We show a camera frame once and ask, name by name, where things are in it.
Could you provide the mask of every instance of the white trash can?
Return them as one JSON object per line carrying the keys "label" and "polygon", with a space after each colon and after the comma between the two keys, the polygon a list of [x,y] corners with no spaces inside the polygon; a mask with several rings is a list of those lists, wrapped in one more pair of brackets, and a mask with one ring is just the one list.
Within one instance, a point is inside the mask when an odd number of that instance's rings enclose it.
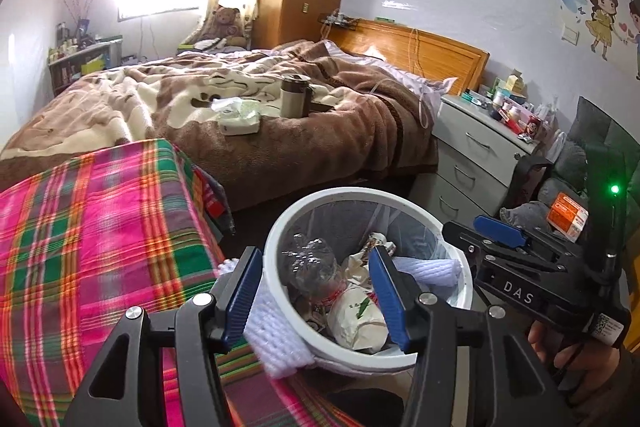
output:
{"label": "white trash can", "polygon": [[372,188],[338,187],[321,190],[292,204],[274,223],[264,248],[264,275],[271,294],[286,319],[308,344],[319,366],[349,376],[398,373],[415,365],[392,345],[375,355],[351,351],[309,327],[293,308],[278,275],[278,258],[293,246],[293,236],[322,237],[339,264],[360,250],[370,232],[386,235],[396,244],[396,255],[417,259],[457,259],[462,264],[458,286],[434,288],[457,308],[470,309],[471,270],[465,255],[442,238],[442,223],[423,208],[388,192]]}

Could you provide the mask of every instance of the white pillowcase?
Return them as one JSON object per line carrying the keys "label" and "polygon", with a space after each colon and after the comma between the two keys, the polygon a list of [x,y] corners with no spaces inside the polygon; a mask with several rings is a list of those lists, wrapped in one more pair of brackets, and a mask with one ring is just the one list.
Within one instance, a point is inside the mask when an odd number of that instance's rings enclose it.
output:
{"label": "white pillowcase", "polygon": [[[396,68],[394,65],[389,64],[382,58],[378,57],[354,57],[342,51],[334,42],[322,41],[328,51],[329,55],[335,58],[341,58],[342,60],[348,60],[353,64],[360,64],[362,66],[376,66],[389,73],[397,82],[406,87],[409,91],[414,93],[420,99],[421,106],[426,107],[431,111],[433,120],[436,119],[438,111],[440,110],[440,103],[442,95],[447,94],[453,83],[457,78],[447,78],[441,82],[435,82],[427,80],[417,74],[409,73],[408,71]],[[426,126],[424,118],[420,117],[420,124]]]}

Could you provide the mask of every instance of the hand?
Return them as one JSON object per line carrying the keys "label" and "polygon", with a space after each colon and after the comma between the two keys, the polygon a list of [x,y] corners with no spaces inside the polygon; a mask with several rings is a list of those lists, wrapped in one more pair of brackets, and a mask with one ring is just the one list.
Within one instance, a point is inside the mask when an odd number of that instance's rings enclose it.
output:
{"label": "hand", "polygon": [[[546,326],[538,321],[534,322],[529,330],[529,343],[543,363],[546,362],[547,353],[544,346]],[[554,366],[563,367],[572,354],[578,349],[578,345],[563,349],[554,358]],[[574,398],[581,400],[589,396],[593,391],[603,386],[615,372],[620,363],[620,350],[615,349],[596,340],[587,341],[584,349],[569,366],[571,371],[586,371],[580,388]]]}

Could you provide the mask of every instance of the teddy bear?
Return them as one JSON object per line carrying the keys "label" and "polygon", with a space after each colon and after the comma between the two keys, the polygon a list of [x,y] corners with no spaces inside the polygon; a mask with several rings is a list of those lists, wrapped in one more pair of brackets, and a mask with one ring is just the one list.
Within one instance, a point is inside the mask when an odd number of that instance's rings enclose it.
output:
{"label": "teddy bear", "polygon": [[206,39],[221,38],[226,39],[227,46],[246,46],[246,39],[242,35],[241,25],[239,23],[240,10],[238,8],[225,8],[218,6],[214,15],[214,21],[209,31],[207,31]]}

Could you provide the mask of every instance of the cartoon boy sticker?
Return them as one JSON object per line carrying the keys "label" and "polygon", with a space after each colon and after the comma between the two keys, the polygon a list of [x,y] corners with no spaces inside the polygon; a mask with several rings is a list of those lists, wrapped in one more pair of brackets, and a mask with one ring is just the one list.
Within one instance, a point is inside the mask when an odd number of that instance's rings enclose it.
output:
{"label": "cartoon boy sticker", "polygon": [[596,52],[596,47],[600,41],[604,46],[602,51],[602,58],[607,60],[607,48],[611,45],[611,32],[616,34],[622,42],[626,44],[626,40],[623,39],[616,31],[614,22],[616,21],[616,13],[618,12],[618,0],[589,0],[593,5],[591,9],[591,20],[586,21],[585,24],[589,29],[591,35],[596,37],[595,41],[591,45],[591,51]]}
{"label": "cartoon boy sticker", "polygon": [[634,26],[636,30],[638,30],[638,35],[636,35],[631,42],[638,45],[638,74],[636,74],[636,78],[640,80],[640,12],[638,12],[638,7],[635,2],[631,1],[629,3],[629,11],[631,12],[631,19],[634,22]]}

